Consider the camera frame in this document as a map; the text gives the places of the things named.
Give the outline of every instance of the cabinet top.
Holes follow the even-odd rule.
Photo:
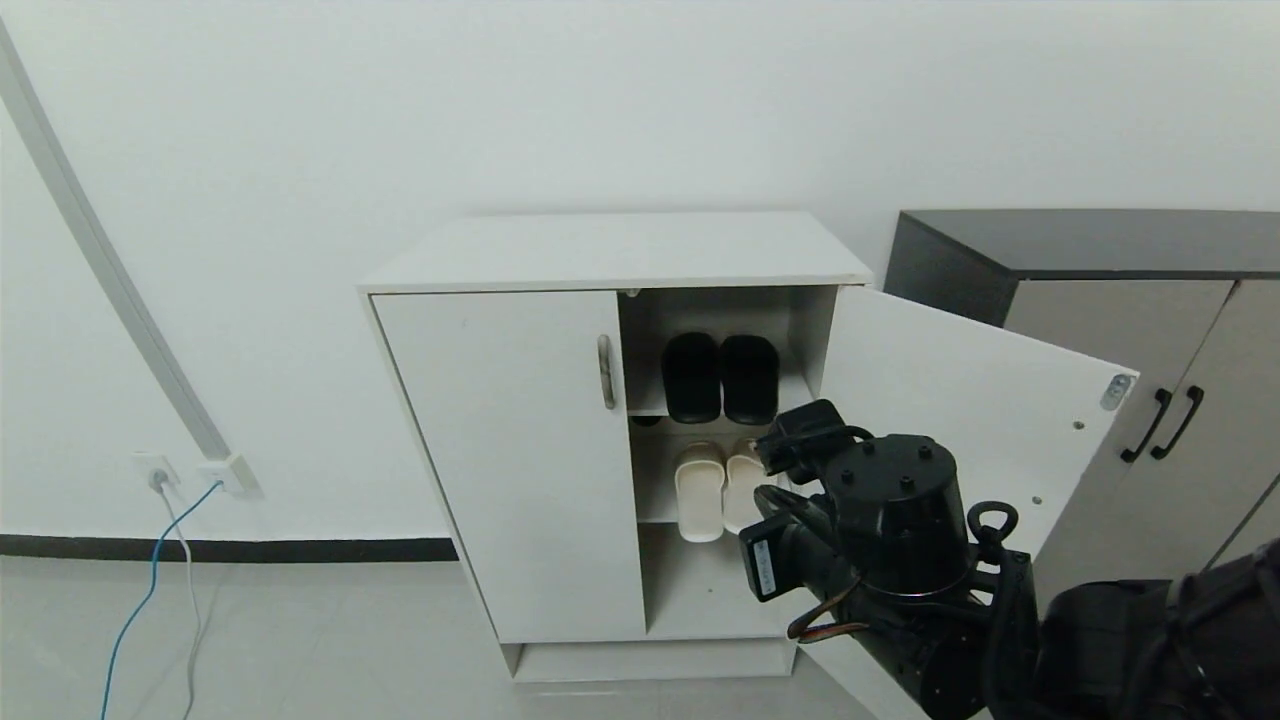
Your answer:
[[[366,293],[870,284],[808,213],[512,215],[456,220],[360,283]]]
[[[913,210],[902,217],[1027,279],[1280,277],[1280,213]]]

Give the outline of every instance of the black slipper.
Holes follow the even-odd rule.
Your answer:
[[[724,340],[719,351],[724,416],[740,425],[768,425],[778,414],[778,351],[754,334]]]
[[[672,420],[695,424],[719,418],[716,350],[712,336],[685,333],[671,338],[662,351],[662,384]]]

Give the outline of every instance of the cabinet handle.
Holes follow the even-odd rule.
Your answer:
[[[1199,410],[1199,404],[1204,401],[1204,391],[1199,386],[1192,386],[1187,388],[1187,397],[1192,398],[1192,409],[1187,411],[1187,416],[1183,418],[1183,424],[1178,427],[1178,432],[1174,433],[1172,439],[1165,447],[1152,447],[1151,456],[1156,460],[1164,460],[1169,457],[1169,454],[1174,451],[1174,446],[1178,441],[1183,438],[1183,433],[1187,432],[1187,425],[1192,424],[1192,418],[1196,416],[1196,411]]]
[[[613,410],[617,400],[613,397],[613,366],[609,361],[609,336],[602,334],[595,341],[595,352],[600,356],[600,395],[604,396],[604,407]]]
[[[1160,410],[1156,411],[1156,419],[1151,421],[1151,427],[1147,428],[1147,434],[1142,436],[1142,442],[1138,443],[1138,447],[1135,450],[1126,447],[1124,452],[1120,454],[1120,460],[1132,464],[1139,455],[1142,455],[1142,451],[1147,448],[1147,443],[1151,442],[1151,436],[1156,434],[1156,428],[1160,427],[1160,421],[1165,419],[1165,413],[1169,413],[1169,404],[1172,402],[1172,400],[1174,393],[1167,389],[1160,388],[1156,391],[1156,402],[1160,404]]]

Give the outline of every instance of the white shoe cabinet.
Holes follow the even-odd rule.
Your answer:
[[[932,436],[965,502],[1014,503],[1012,544],[1039,550],[1133,373],[872,279],[808,214],[692,213],[458,220],[360,286],[516,680],[791,670],[785,625],[812,598],[760,605],[736,537],[676,532],[676,454],[763,430],[662,418],[658,359],[686,331],[772,341],[781,410],[827,397],[877,434]]]

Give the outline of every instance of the black door handle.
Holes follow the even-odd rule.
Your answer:
[[[1165,419],[1165,413],[1169,413],[1169,404],[1172,402],[1172,400],[1174,400],[1174,393],[1169,392],[1167,389],[1160,388],[1156,391],[1156,402],[1160,404],[1160,410],[1156,411],[1156,419],[1152,420],[1151,427],[1147,428],[1147,434],[1142,436],[1142,442],[1138,443],[1138,448],[1137,450],[1125,448],[1124,452],[1120,454],[1120,460],[1124,460],[1125,462],[1133,462],[1134,460],[1138,459],[1139,455],[1142,455],[1142,451],[1146,450],[1147,443],[1151,442],[1151,436],[1156,434],[1156,428],[1160,425],[1160,421]]]
[[[1169,457],[1170,452],[1174,451],[1174,446],[1183,438],[1183,433],[1187,432],[1187,425],[1192,424],[1192,418],[1194,418],[1196,411],[1199,410],[1199,404],[1204,401],[1204,391],[1201,389],[1199,386],[1192,386],[1187,388],[1187,397],[1192,398],[1192,409],[1187,411],[1187,416],[1183,418],[1183,424],[1178,427],[1178,432],[1174,433],[1169,445],[1165,447],[1160,447],[1157,445],[1151,448],[1151,456],[1156,460],[1164,460],[1165,457]]]

